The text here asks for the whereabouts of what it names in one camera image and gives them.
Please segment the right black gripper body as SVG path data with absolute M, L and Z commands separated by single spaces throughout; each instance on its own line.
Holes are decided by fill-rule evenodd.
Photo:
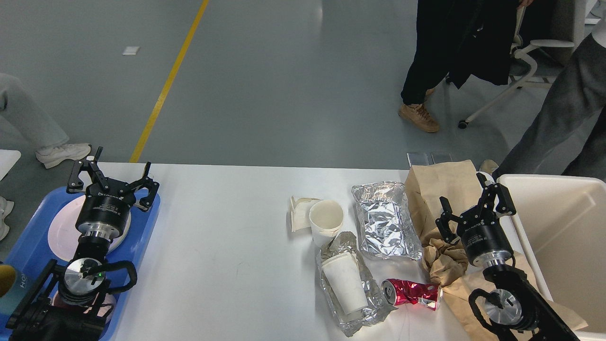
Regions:
M 476 267 L 502 265 L 513 257 L 513 249 L 496 214 L 485 217 L 476 214 L 461 216 L 461 222 L 457 225 L 457 234 L 470 265 Z

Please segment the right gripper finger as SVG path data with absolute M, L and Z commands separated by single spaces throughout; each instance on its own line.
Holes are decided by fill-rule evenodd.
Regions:
M 446 197 L 439 197 L 439 200 L 442 205 L 442 213 L 441 216 L 436 219 L 436 224 L 438 231 L 441 233 L 441 236 L 445 242 L 450 245 L 455 245 L 459 242 L 460 237 L 452 232 L 450 228 L 449 222 L 460 223 L 460 216 L 454 215 L 452 212 L 452 207 Z
M 483 190 L 477 205 L 472 208 L 473 218 L 478 218 L 482 224 L 496 224 L 503 216 L 517 213 L 509 189 L 506 186 L 494 183 L 482 172 L 476 173 L 476 177 Z

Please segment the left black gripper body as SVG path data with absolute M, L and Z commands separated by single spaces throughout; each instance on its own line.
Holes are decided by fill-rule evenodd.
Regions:
M 76 220 L 76 229 L 84 236 L 114 240 L 124 234 L 129 223 L 131 207 L 132 201 L 129 197 L 87 192 Z

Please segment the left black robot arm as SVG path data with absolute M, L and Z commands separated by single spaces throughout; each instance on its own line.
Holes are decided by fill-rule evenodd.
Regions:
M 105 298 L 138 281 L 131 261 L 110 262 L 107 255 L 124 235 L 131 209 L 149 211 L 160 184 L 149 176 L 151 162 L 132 183 L 106 177 L 101 153 L 99 147 L 94 157 L 74 162 L 66 191 L 84 200 L 74 223 L 80 233 L 74 256 L 65 266 L 55 259 L 45 266 L 9 317 L 11 341 L 97 341 L 109 315 L 99 315 Z

